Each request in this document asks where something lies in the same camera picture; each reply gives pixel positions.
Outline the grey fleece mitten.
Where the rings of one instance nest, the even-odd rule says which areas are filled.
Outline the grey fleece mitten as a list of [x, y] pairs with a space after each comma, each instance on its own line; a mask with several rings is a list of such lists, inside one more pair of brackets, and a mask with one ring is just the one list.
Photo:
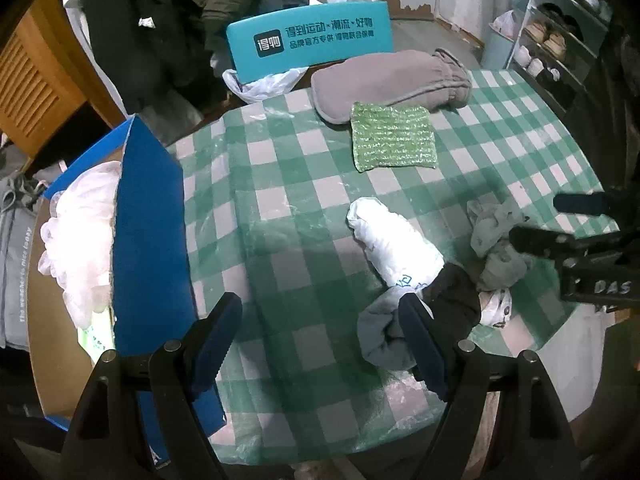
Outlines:
[[356, 103], [422, 106], [429, 110], [468, 104], [472, 81], [449, 51], [371, 53], [331, 65], [311, 76], [314, 108], [332, 125], [350, 121]]

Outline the patterned crumpled sock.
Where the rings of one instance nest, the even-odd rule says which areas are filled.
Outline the patterned crumpled sock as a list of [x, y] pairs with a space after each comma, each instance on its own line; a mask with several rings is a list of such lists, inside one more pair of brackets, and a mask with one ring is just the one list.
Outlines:
[[512, 314], [512, 295], [509, 289], [479, 292], [480, 324], [493, 328], [503, 328]]

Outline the white plastic bag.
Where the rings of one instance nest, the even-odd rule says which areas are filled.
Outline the white plastic bag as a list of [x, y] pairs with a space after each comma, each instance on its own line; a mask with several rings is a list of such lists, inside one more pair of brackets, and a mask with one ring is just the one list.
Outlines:
[[236, 70], [225, 70], [222, 80], [237, 98], [246, 104], [254, 104], [291, 92], [307, 70], [307, 67], [291, 68], [284, 73], [271, 74], [247, 84], [242, 84]]

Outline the grey crumpled sock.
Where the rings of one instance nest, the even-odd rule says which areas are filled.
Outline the grey crumpled sock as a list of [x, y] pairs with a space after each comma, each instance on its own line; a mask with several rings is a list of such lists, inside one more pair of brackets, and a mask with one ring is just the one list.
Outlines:
[[433, 316], [431, 308], [424, 302], [423, 290], [408, 287], [387, 289], [358, 316], [357, 337], [362, 357], [383, 370], [403, 372], [416, 366], [398, 314], [399, 301], [410, 292], [418, 296], [427, 313]]

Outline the white rolled sock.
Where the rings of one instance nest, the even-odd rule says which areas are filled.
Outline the white rolled sock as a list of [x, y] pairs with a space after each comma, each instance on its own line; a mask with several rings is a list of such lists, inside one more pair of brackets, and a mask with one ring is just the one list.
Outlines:
[[388, 287], [424, 288], [445, 265], [444, 256], [432, 242], [375, 197], [354, 200], [346, 221]]

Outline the wooden louvered cabinet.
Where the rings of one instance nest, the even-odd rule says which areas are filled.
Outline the wooden louvered cabinet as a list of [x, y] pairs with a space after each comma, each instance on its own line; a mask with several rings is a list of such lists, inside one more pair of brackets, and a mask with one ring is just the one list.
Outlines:
[[125, 120], [70, 27], [62, 0], [34, 0], [1, 48], [1, 132], [35, 159], [85, 105], [111, 128]]

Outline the grey printed tote bag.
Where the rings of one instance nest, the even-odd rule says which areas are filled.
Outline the grey printed tote bag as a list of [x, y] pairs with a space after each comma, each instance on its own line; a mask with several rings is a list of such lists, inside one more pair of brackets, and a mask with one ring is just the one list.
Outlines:
[[1, 348], [28, 350], [26, 292], [32, 239], [46, 182], [15, 171], [1, 180]]

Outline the dark hanging jacket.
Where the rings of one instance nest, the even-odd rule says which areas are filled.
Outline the dark hanging jacket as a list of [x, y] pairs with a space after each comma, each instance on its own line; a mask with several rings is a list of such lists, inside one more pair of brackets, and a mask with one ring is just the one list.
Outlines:
[[80, 0], [96, 62], [129, 114], [176, 92], [200, 112], [227, 91], [210, 60], [228, 52], [227, 27], [309, 0]]

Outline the green knitted scrub cloth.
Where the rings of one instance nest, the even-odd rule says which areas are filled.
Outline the green knitted scrub cloth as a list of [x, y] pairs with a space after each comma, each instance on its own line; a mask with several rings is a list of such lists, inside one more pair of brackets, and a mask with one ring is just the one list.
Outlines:
[[359, 172], [375, 168], [438, 166], [435, 128], [422, 106], [356, 102], [350, 112], [352, 157]]

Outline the green checkered tablecloth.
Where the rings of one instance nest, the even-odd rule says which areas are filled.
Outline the green checkered tablecloth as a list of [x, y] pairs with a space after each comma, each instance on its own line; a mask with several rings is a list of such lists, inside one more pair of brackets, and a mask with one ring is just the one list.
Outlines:
[[217, 377], [233, 465], [322, 460], [434, 424], [442, 401], [405, 370], [397, 299], [447, 262], [470, 263], [494, 219], [590, 236], [559, 192], [600, 188], [586, 156], [514, 70], [474, 70], [469, 103], [422, 120], [427, 166], [361, 171], [349, 128], [309, 91], [243, 106], [172, 144], [183, 170], [198, 312], [244, 304]]

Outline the white mesh bath pouf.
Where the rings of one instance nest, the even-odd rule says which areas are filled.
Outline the white mesh bath pouf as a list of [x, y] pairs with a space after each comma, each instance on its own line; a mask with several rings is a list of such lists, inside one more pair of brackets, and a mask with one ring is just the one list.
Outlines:
[[118, 160], [84, 171], [50, 200], [50, 218], [40, 228], [44, 251], [38, 271], [54, 278], [78, 330], [111, 305], [112, 246]]

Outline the shoe rack with shoes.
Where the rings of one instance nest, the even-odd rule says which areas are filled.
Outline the shoe rack with shoes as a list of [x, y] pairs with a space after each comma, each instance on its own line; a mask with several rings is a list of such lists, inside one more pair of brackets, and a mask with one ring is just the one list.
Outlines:
[[501, 65], [563, 115], [585, 87], [612, 17], [606, 0], [524, 0], [491, 29], [508, 47]]

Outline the black sock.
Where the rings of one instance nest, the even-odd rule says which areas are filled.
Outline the black sock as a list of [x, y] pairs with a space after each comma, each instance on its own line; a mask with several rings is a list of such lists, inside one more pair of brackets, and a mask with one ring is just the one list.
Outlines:
[[432, 284], [421, 292], [431, 309], [435, 326], [442, 338], [452, 344], [470, 336], [480, 324], [480, 298], [476, 285], [462, 266], [447, 262]]

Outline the teal printed box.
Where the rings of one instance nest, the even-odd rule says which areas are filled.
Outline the teal printed box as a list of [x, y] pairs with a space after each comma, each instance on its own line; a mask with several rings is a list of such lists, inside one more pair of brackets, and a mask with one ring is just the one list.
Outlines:
[[291, 68], [393, 51], [384, 1], [298, 6], [237, 21], [226, 34], [243, 84]]

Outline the blue cardboard box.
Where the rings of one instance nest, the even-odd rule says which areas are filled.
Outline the blue cardboard box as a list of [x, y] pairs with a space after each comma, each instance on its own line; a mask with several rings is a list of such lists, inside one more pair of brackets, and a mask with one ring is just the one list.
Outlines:
[[[185, 335], [196, 320], [182, 170], [134, 117], [82, 154], [46, 195], [66, 190], [83, 172], [108, 160], [122, 165], [112, 250], [115, 348], [137, 356]], [[34, 235], [26, 285], [30, 362], [43, 414], [50, 422], [66, 424], [93, 365], [78, 344], [61, 287], [37, 269], [43, 251], [40, 235]]]

